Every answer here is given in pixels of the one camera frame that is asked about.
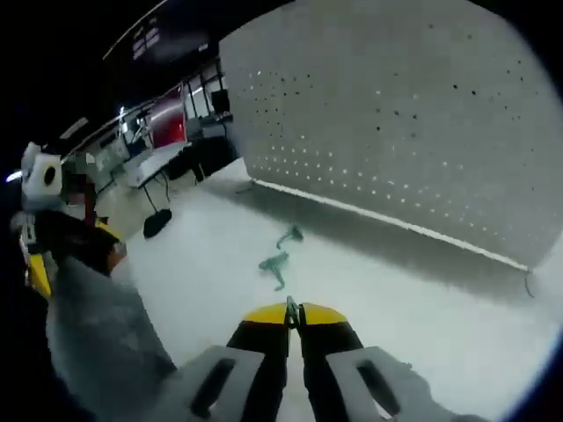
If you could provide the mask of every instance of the perforated wall panel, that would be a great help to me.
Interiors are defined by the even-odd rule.
[[[221,44],[254,178],[527,266],[563,223],[563,114],[537,57],[464,0],[298,0]]]

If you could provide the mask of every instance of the desk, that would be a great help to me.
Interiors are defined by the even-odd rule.
[[[560,304],[547,302],[541,280],[530,280],[531,299],[523,274],[500,263],[261,186],[242,193],[249,185],[237,160],[174,199],[159,236],[128,241],[135,282],[177,365],[224,345],[250,310],[292,295],[344,313],[364,345],[411,363],[452,411],[498,420],[531,387],[559,336],[560,315],[548,308]],[[284,244],[286,288],[275,292],[258,264],[292,223],[304,240]],[[560,284],[561,269],[545,281]],[[279,421],[314,420],[299,347],[293,331]]]
[[[171,162],[178,154],[186,147],[191,146],[191,142],[175,142],[166,145],[162,148],[155,149],[152,154],[146,158],[139,166],[128,174],[128,183],[138,189],[142,188],[147,195],[151,206],[155,210],[155,214],[147,217],[143,225],[143,233],[146,237],[153,237],[162,230],[162,228],[172,218],[172,213],[168,209],[157,210],[154,202],[150,198],[149,191],[147,190],[147,183],[155,178],[168,163]],[[170,201],[168,196],[168,180],[165,176],[166,183],[166,198]]]
[[[155,149],[134,171],[128,173],[128,184],[138,189],[144,187],[184,148],[191,145],[191,142],[175,142]]]

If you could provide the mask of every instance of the ceiling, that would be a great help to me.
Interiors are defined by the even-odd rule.
[[[29,141],[57,145],[61,152],[70,150],[114,118],[121,106],[135,106],[191,74],[216,54],[217,43],[226,34],[289,1],[168,0],[151,15],[157,16],[158,26],[165,32],[165,42],[159,42],[162,54],[146,61],[132,60],[135,31],[105,60],[103,57],[158,0],[11,4],[4,12],[4,21],[11,24],[3,27],[2,37],[2,93],[8,115],[3,116],[7,124],[0,140],[0,177],[19,167]],[[473,2],[515,24],[560,85],[563,69],[553,44],[553,27],[558,27],[559,18],[548,9],[547,0]],[[209,49],[190,53],[202,36],[208,37]],[[60,141],[60,135],[82,117],[89,123],[67,141]]]

